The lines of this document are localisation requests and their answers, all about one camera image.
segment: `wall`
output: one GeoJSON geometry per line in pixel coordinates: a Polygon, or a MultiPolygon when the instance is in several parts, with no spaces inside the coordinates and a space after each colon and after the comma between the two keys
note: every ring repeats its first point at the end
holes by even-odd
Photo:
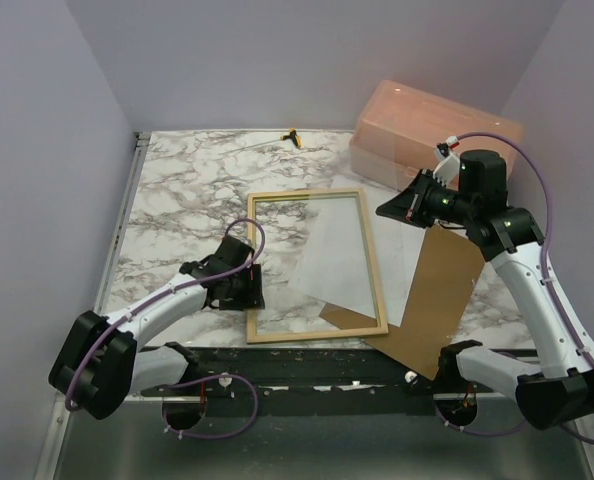
{"type": "MultiPolygon", "coordinates": [[[[594,1],[568,0],[504,113],[526,125],[526,147],[554,196],[552,260],[594,337],[594,1]]],[[[525,165],[515,203],[543,219],[543,195],[525,165]]]]}
{"type": "Polygon", "coordinates": [[[31,478],[47,376],[99,284],[132,130],[61,0],[0,1],[0,478],[31,478]]]}
{"type": "Polygon", "coordinates": [[[561,0],[67,0],[138,130],[351,128],[392,78],[498,112],[561,0]]]}

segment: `sheet of paper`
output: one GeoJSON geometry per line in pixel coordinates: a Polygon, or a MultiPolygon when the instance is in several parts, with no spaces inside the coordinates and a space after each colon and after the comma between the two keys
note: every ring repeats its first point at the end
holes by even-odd
{"type": "MultiPolygon", "coordinates": [[[[397,192],[342,176],[331,188],[359,187],[366,193],[377,266],[388,323],[401,325],[424,230],[378,217],[375,209],[397,192]]],[[[288,283],[305,295],[375,318],[358,216],[342,204],[324,205],[288,283]]]]}

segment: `wooden frame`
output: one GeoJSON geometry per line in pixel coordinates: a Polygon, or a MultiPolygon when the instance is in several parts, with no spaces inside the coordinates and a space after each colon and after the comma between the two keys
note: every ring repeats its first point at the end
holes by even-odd
{"type": "MultiPolygon", "coordinates": [[[[287,202],[291,200],[296,201],[326,198],[354,198],[357,202],[357,213],[359,214],[359,223],[361,225],[361,232],[364,240],[364,250],[368,265],[368,275],[370,278],[373,305],[375,308],[375,315],[377,317],[377,326],[366,328],[349,328],[335,331],[291,332],[259,335],[257,333],[257,310],[248,310],[246,318],[246,333],[248,343],[299,342],[303,340],[363,337],[367,335],[383,335],[388,333],[388,321],[386,318],[386,309],[384,307],[379,268],[377,266],[375,245],[373,243],[372,231],[370,229],[370,220],[368,217],[368,209],[366,207],[367,202],[363,189],[331,188],[250,193],[248,194],[248,217],[252,218],[253,220],[256,219],[257,202],[287,202]]],[[[252,242],[253,247],[255,247],[257,242],[257,234],[255,227],[252,224],[248,224],[248,238],[252,242]]]]}

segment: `orange plastic container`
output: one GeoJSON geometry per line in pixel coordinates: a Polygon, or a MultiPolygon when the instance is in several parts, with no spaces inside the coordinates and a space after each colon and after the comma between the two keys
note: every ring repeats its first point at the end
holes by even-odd
{"type": "MultiPolygon", "coordinates": [[[[438,143],[473,131],[497,133],[520,142],[524,128],[512,120],[384,80],[357,120],[350,141],[351,168],[402,190],[420,169],[437,166],[434,149],[438,143]]],[[[473,149],[499,152],[510,175],[516,158],[512,148],[478,137],[464,140],[455,151],[473,149]]]]}

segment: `cardboard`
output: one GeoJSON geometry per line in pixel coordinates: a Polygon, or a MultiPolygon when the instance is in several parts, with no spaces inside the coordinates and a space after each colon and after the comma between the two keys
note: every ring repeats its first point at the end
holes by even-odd
{"type": "MultiPolygon", "coordinates": [[[[364,340],[434,379],[439,352],[451,343],[484,264],[481,252],[468,239],[431,228],[424,237],[401,326],[389,325],[388,335],[364,340]]],[[[319,316],[341,329],[375,324],[373,318],[332,304],[319,316]]]]}

